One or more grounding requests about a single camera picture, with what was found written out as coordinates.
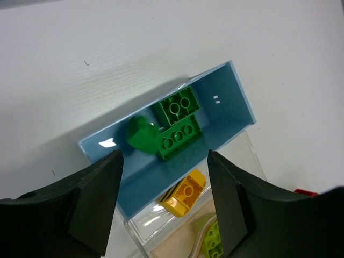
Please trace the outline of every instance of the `lime green lego brick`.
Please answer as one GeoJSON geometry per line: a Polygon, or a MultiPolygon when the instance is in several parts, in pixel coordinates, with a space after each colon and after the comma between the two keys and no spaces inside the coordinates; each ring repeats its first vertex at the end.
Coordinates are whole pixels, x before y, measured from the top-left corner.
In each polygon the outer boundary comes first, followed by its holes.
{"type": "Polygon", "coordinates": [[[178,91],[153,105],[161,124],[170,127],[192,115],[200,106],[191,86],[178,91]]]}
{"type": "Polygon", "coordinates": [[[146,117],[132,117],[125,127],[125,137],[130,146],[145,153],[156,154],[160,149],[159,127],[146,117]]]}
{"type": "MultiPolygon", "coordinates": [[[[207,213],[197,220],[195,220],[192,224],[196,231],[196,234],[202,230],[203,226],[214,216],[214,213],[207,213]]],[[[214,222],[213,225],[210,226],[207,234],[204,237],[202,243],[202,253],[206,258],[218,258],[223,254],[223,247],[221,243],[220,237],[220,230],[218,222],[214,222]]]]}
{"type": "Polygon", "coordinates": [[[187,117],[161,133],[161,148],[158,155],[162,160],[169,160],[202,135],[196,117],[187,117]]]}
{"type": "Polygon", "coordinates": [[[202,252],[207,258],[218,258],[223,254],[219,224],[216,221],[204,237],[202,252]]]}

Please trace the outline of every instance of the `clear plastic container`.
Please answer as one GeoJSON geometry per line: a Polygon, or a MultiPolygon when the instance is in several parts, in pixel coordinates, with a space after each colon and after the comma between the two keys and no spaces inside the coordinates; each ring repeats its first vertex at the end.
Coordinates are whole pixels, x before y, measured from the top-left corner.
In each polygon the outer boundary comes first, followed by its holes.
{"type": "MultiPolygon", "coordinates": [[[[219,153],[245,171],[266,179],[246,131],[224,146],[219,153]]],[[[207,186],[189,214],[176,218],[157,202],[152,202],[132,219],[123,220],[144,257],[152,257],[151,251],[159,242],[173,234],[212,199],[207,163],[202,163],[198,169],[206,176],[207,186]]]]}

